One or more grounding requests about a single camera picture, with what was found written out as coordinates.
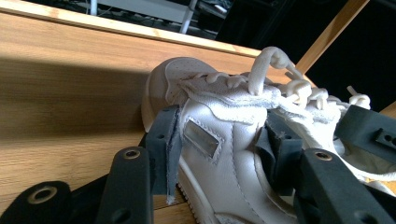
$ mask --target shoe stitching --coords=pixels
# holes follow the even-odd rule
[[[219,140],[219,145],[216,148],[215,153],[213,154],[213,158],[210,158],[209,156],[207,156],[201,149],[197,148],[196,146],[194,146],[192,144],[192,146],[195,148],[195,150],[197,150],[201,155],[204,156],[204,158],[209,161],[210,163],[217,165],[218,161],[219,161],[219,155],[220,152],[222,150],[222,146],[224,145],[224,138],[222,138],[219,134],[215,133],[211,128],[207,127],[206,125],[204,125],[202,122],[200,122],[199,120],[193,118],[192,116],[187,116],[186,119],[184,120],[184,128],[187,125],[187,122],[191,120],[192,122],[194,122],[195,124],[197,124],[198,126],[200,126],[201,128],[203,128],[205,131],[209,132],[210,134],[216,136],[216,138]]]
[[[231,143],[233,143],[233,126],[235,125],[235,122],[233,122],[233,125],[231,126]],[[259,220],[262,221],[262,223],[266,223],[260,216],[259,214],[257,214],[257,212],[253,209],[253,207],[251,206],[250,202],[248,201],[248,199],[246,198],[244,192],[242,191],[242,188],[239,184],[238,181],[238,177],[236,176],[236,168],[235,168],[235,162],[233,160],[233,144],[231,144],[231,160],[232,160],[232,164],[233,164],[233,175],[235,176],[236,179],[236,185],[239,188],[239,190],[241,191],[242,197],[244,198],[244,201],[247,203],[247,206],[250,208],[250,210],[253,212],[254,215],[256,215]]]

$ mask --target white sneaker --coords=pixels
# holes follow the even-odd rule
[[[292,206],[271,189],[254,147],[267,109],[278,107],[280,91],[250,86],[259,91],[250,94],[247,81],[193,58],[168,60],[148,78],[145,127],[149,130],[163,107],[183,105],[179,183],[198,222],[295,223]]]

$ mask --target hole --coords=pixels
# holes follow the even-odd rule
[[[368,212],[365,211],[356,211],[355,218],[357,218],[361,223],[365,224],[376,224],[378,223],[375,217],[371,216]]]
[[[390,142],[392,140],[392,136],[387,134],[387,135],[384,136],[384,139],[385,139],[385,141]]]
[[[131,212],[127,209],[119,209],[113,213],[112,221],[113,223],[123,223],[131,218]]]
[[[323,161],[330,161],[330,160],[332,160],[332,156],[329,155],[329,154],[327,154],[327,153],[324,153],[324,152],[315,152],[315,155],[316,155],[320,160],[323,160]]]
[[[131,159],[136,159],[140,156],[140,151],[136,149],[130,149],[124,152],[124,159],[131,160]]]
[[[31,204],[44,203],[55,196],[57,191],[53,186],[45,186],[29,195],[27,202]]]

